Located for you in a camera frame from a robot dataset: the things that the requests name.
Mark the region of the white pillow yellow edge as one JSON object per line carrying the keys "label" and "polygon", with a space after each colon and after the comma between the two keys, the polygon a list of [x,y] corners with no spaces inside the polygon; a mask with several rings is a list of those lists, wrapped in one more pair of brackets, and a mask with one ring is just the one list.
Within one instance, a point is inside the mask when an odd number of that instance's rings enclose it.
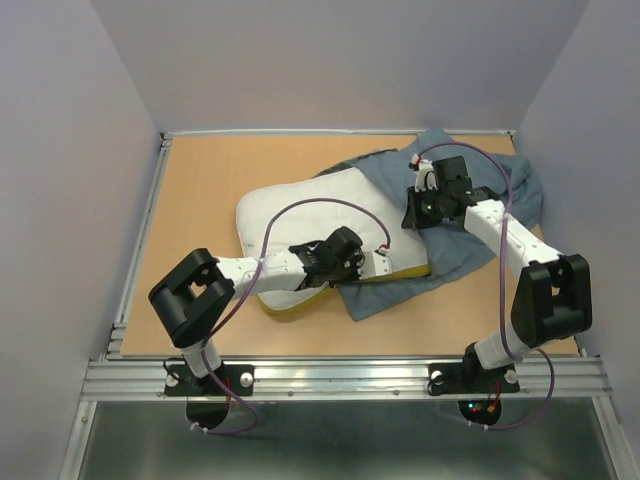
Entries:
{"label": "white pillow yellow edge", "polygon": [[383,299],[389,288],[404,279],[419,280],[431,273],[426,246],[417,233],[401,228],[403,215],[382,191],[356,168],[297,183],[269,186],[246,194],[236,208],[236,229],[242,253],[260,253],[268,222],[288,205],[313,198],[285,213],[269,235],[269,253],[314,240],[324,240],[348,227],[373,250],[391,239],[391,272],[366,284],[340,286],[339,295],[354,321],[360,321],[400,301]]}

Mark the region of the blue grey pillowcase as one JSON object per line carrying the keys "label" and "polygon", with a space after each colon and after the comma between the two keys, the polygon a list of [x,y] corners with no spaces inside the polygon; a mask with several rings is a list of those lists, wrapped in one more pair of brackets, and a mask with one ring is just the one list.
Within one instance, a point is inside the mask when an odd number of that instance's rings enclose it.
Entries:
{"label": "blue grey pillowcase", "polygon": [[[480,153],[453,146],[453,139],[440,128],[422,132],[409,146],[385,149],[339,162],[321,173],[327,175],[351,167],[359,169],[394,206],[404,212],[407,207],[406,190],[414,184],[415,175],[408,168],[410,158],[425,149],[427,157],[440,160],[462,156],[475,187],[486,186],[508,199],[504,179],[494,163]],[[531,229],[540,220],[543,189],[529,159],[521,155],[494,154],[510,176],[513,202],[510,213]],[[341,286],[339,293],[355,322],[364,320],[397,304],[447,283],[459,280],[480,269],[494,258],[494,253],[474,235],[452,222],[418,232],[426,247],[431,274],[425,277]]]}

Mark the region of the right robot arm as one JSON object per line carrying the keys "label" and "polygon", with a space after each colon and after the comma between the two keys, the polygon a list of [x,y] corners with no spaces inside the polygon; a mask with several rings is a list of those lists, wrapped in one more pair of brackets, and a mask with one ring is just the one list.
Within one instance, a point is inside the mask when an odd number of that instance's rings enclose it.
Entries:
{"label": "right robot arm", "polygon": [[514,365],[525,355],[590,329],[590,269],[583,256],[547,245],[508,212],[492,189],[473,186],[463,157],[430,161],[414,155],[409,167],[416,180],[407,190],[403,227],[454,222],[498,257],[502,275],[511,273],[517,281],[512,306],[500,308],[498,331],[469,345],[461,361],[435,374],[430,394],[514,386]]}

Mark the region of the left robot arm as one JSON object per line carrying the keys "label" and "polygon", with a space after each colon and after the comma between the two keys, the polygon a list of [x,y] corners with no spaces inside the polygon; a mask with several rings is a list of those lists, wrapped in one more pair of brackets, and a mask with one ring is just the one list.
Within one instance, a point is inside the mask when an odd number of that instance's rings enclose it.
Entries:
{"label": "left robot arm", "polygon": [[188,382],[199,393],[222,382],[221,358],[208,338],[232,301],[269,292],[297,292],[359,279],[363,242],[347,227],[325,240],[253,257],[214,257],[190,252],[149,292],[148,299],[172,344],[189,367]]}

